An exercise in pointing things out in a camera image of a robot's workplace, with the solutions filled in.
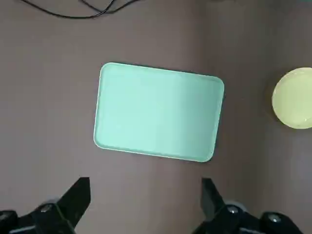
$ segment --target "mint green tray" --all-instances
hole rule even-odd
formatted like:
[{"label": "mint green tray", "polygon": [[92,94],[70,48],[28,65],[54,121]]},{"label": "mint green tray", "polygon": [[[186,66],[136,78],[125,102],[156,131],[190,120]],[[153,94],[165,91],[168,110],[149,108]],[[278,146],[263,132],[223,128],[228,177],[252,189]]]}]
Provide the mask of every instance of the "mint green tray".
[{"label": "mint green tray", "polygon": [[107,63],[100,72],[94,142],[103,149],[208,161],[223,92],[217,77]]}]

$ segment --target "metal screw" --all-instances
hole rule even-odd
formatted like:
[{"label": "metal screw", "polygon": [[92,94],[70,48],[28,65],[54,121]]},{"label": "metal screw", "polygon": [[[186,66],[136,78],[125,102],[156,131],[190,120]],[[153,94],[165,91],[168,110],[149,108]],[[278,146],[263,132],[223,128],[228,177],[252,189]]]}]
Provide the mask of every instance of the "metal screw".
[{"label": "metal screw", "polygon": [[238,213],[238,209],[235,206],[230,206],[228,207],[228,211],[232,214],[237,214]]},{"label": "metal screw", "polygon": [[8,216],[8,214],[3,213],[2,215],[0,215],[0,221],[5,220]]},{"label": "metal screw", "polygon": [[281,218],[276,214],[270,214],[269,219],[274,223],[278,223],[281,221]]},{"label": "metal screw", "polygon": [[48,204],[48,205],[45,205],[44,207],[42,207],[42,209],[40,210],[41,212],[47,212],[49,209],[51,209],[52,205],[51,204]]}]

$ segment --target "table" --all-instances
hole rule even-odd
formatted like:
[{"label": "table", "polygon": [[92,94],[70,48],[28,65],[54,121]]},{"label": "table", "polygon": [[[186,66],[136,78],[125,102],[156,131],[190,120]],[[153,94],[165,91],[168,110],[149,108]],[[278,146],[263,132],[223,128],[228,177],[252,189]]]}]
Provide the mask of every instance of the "table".
[{"label": "table", "polygon": [[[92,13],[75,0],[39,2]],[[89,176],[93,200],[78,234],[189,234],[203,218],[205,176],[252,214],[277,210],[311,232],[312,131],[276,122],[265,99],[272,80],[311,66],[311,22],[312,2],[300,0],[143,0],[83,21],[2,2],[0,210],[22,215]],[[96,147],[98,76],[109,61],[220,77],[225,99],[213,159]]]}]

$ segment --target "tray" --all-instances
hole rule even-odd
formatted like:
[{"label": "tray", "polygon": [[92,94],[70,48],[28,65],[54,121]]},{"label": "tray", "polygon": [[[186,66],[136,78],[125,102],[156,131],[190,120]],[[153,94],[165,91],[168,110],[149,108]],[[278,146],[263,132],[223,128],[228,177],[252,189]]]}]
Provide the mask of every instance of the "tray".
[{"label": "tray", "polygon": [[223,93],[217,77],[107,63],[99,78],[94,142],[103,149],[208,161]]}]

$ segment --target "cable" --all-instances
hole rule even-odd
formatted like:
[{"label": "cable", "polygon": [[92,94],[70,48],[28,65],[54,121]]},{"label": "cable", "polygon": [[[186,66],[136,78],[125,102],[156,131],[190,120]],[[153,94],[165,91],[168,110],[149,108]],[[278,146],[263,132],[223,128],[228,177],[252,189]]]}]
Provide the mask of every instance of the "cable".
[{"label": "cable", "polygon": [[[91,5],[90,3],[88,3],[86,0],[80,0],[81,3],[85,4],[86,6],[90,7],[91,9],[101,12],[102,10],[96,8],[95,6]],[[123,4],[121,7],[116,8],[115,10],[110,10],[110,11],[106,11],[106,14],[113,14],[116,13],[117,11],[120,11],[121,9],[125,8],[126,6],[129,6],[132,3],[135,3],[136,1],[140,1],[140,0],[131,0],[125,4]]]},{"label": "cable", "polygon": [[97,17],[99,17],[99,16],[101,16],[101,15],[104,15],[104,14],[113,14],[113,13],[115,13],[115,12],[121,10],[122,8],[128,6],[128,5],[130,5],[130,4],[132,4],[132,3],[136,2],[136,1],[139,1],[139,0],[131,0],[131,1],[127,2],[127,3],[125,3],[124,5],[122,5],[121,7],[117,8],[117,9],[115,9],[115,10],[112,10],[112,11],[108,11],[108,10],[112,7],[112,5],[114,4],[114,2],[115,2],[116,0],[112,0],[112,1],[108,4],[108,6],[105,8],[105,10],[99,10],[99,9],[93,7],[92,5],[90,5],[89,3],[87,3],[86,1],[80,0],[80,1],[81,1],[82,3],[84,3],[85,5],[89,6],[90,8],[92,8],[92,9],[94,9],[94,10],[96,10],[96,11],[98,11],[97,14],[91,15],[91,16],[67,16],[67,15],[61,15],[61,14],[58,14],[58,13],[49,11],[49,10],[47,10],[47,9],[45,9],[45,8],[42,8],[42,7],[36,5],[36,4],[34,4],[34,3],[32,3],[32,2],[30,2],[30,1],[28,1],[28,0],[20,0],[20,1],[22,1],[22,2],[24,2],[24,3],[26,3],[26,4],[28,4],[28,5],[30,5],[30,6],[32,6],[32,7],[34,7],[34,8],[36,8],[37,10],[40,10],[40,11],[42,11],[42,12],[45,12],[45,13],[47,13],[47,14],[49,14],[49,15],[52,15],[52,16],[55,16],[55,17],[65,18],[65,19],[72,19],[72,20],[88,20],[88,19],[97,18]]}]

